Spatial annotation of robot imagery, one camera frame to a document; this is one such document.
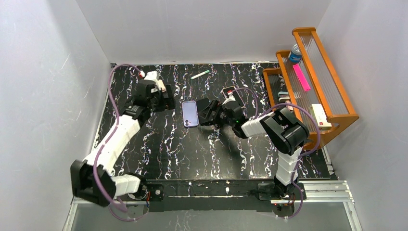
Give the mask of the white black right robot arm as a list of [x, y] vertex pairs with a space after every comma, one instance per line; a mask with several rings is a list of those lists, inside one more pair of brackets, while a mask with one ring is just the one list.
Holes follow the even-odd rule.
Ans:
[[231, 127], [234, 134], [247, 139], [267, 135], [278, 150], [278, 168], [271, 184], [259, 185], [258, 192], [284, 197], [293, 193], [297, 183], [297, 167], [308, 128], [286, 107], [276, 109], [255, 119], [248, 119], [236, 100], [204, 98], [198, 100], [198, 118], [201, 126]]

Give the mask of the beige cased smartphone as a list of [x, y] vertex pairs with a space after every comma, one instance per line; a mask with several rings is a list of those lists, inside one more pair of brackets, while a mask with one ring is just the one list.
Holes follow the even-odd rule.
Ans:
[[221, 90], [221, 93], [224, 97], [224, 99], [227, 99], [229, 97], [229, 92], [235, 90], [236, 88], [234, 86], [230, 86], [230, 87], [225, 87]]

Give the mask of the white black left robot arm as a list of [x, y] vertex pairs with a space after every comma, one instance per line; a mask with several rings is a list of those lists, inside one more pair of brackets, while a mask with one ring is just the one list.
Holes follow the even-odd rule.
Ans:
[[117, 121], [97, 148], [82, 161], [70, 166], [75, 197], [102, 207], [114, 205], [114, 199], [140, 192], [143, 177], [136, 173], [113, 176], [114, 165], [129, 141], [140, 131], [152, 113], [173, 110], [174, 94], [162, 80], [140, 80], [136, 92], [118, 110]]

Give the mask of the purple phone case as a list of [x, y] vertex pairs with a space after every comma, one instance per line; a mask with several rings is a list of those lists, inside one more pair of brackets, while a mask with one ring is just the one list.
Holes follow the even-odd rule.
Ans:
[[184, 127], [197, 127], [199, 125], [199, 117], [196, 101], [183, 102], [181, 105]]

